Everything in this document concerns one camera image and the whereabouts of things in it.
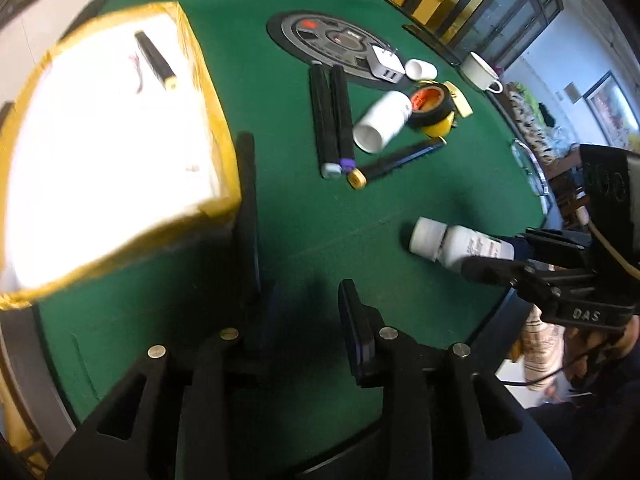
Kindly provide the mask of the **person's right hand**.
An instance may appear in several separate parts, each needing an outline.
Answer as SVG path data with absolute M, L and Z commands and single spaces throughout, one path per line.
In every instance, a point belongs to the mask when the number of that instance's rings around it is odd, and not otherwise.
M 637 315 L 631 318 L 616 341 L 612 341 L 612 334 L 602 330 L 568 328 L 564 333 L 563 374 L 572 386 L 577 387 L 594 374 L 598 365 L 628 356 L 638 339 Z

